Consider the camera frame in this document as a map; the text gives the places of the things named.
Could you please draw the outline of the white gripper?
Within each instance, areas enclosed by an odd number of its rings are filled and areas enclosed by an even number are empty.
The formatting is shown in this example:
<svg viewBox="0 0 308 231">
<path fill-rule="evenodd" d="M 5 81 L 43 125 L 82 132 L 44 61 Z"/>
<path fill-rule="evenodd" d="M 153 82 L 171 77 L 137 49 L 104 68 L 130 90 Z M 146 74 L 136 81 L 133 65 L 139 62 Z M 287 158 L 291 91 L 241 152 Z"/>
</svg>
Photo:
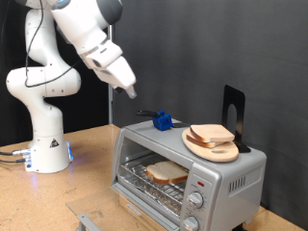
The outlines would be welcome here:
<svg viewBox="0 0 308 231">
<path fill-rule="evenodd" d="M 125 89 L 131 99 L 137 97 L 136 77 L 127 61 L 122 57 L 122 50 L 109 39 L 104 40 L 87 53 L 81 55 L 84 63 L 97 77 L 112 86 L 116 93 Z"/>
</svg>

